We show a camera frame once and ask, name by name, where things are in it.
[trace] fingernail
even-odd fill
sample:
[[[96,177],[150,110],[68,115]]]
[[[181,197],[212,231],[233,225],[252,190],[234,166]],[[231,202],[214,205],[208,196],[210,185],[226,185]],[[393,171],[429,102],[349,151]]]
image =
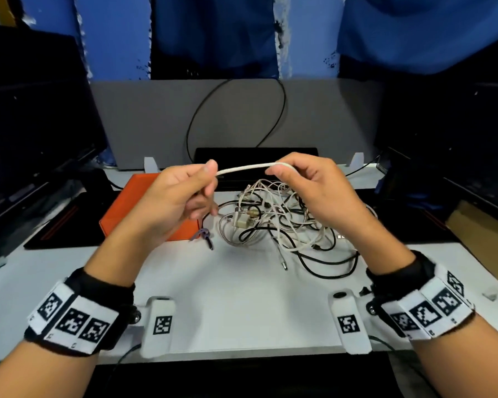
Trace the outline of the fingernail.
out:
[[[206,163],[205,163],[205,166],[203,167],[203,170],[204,170],[205,172],[210,171],[210,169],[212,169],[213,162],[214,162],[214,161],[213,161],[212,159],[210,159],[208,162],[206,162]]]

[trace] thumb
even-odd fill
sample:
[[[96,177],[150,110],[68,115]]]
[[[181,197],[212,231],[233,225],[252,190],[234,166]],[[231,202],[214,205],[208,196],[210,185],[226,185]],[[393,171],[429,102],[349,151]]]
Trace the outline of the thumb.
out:
[[[202,188],[206,187],[214,181],[218,171],[218,164],[214,160],[209,160],[205,166],[199,169],[196,173],[182,181],[174,188],[177,189],[177,194],[185,201],[192,197]]]
[[[308,192],[310,187],[313,187],[312,181],[302,177],[296,170],[281,164],[270,167],[266,170],[267,174],[274,174],[294,191],[296,191],[301,198]]]

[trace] person's left hand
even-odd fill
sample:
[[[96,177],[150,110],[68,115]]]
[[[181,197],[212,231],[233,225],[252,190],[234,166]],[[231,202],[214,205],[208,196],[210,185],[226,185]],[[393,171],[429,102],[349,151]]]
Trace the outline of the person's left hand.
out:
[[[214,160],[166,168],[119,227],[138,230],[156,247],[185,219],[200,219],[207,213],[217,215],[218,205],[213,200],[217,171]]]

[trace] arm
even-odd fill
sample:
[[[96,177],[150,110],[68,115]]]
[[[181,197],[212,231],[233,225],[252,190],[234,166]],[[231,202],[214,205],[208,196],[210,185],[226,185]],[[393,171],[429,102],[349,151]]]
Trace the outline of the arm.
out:
[[[164,170],[86,263],[85,271],[108,283],[131,286],[147,256],[183,220],[217,214],[213,202],[217,170],[214,161],[206,167]],[[22,341],[0,363],[0,397],[82,397],[97,360],[98,355],[58,355]]]
[[[285,181],[316,219],[349,239],[373,273],[394,272],[413,262],[414,254],[368,212],[332,160],[293,153],[281,161],[301,175],[280,165],[266,173]],[[479,315],[413,347],[443,397],[498,397],[498,332]]]

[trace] person's right hand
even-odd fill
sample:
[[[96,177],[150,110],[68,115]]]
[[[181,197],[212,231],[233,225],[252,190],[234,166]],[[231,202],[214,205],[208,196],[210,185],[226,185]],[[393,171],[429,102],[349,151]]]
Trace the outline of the person's right hand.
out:
[[[296,191],[323,225],[347,235],[374,219],[333,160],[294,152],[279,162],[289,163],[300,174],[284,165],[269,167],[266,174],[274,174]]]

